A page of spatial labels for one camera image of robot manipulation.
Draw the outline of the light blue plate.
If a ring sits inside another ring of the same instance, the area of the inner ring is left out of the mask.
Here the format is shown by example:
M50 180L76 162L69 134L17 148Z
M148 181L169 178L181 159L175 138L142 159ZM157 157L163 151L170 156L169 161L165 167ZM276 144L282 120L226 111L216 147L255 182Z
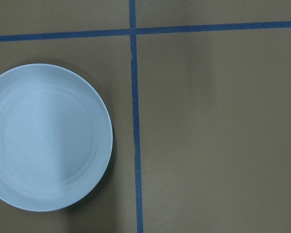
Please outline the light blue plate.
M0 200L29 211L68 207L108 166L113 130L96 90L55 65L0 75Z

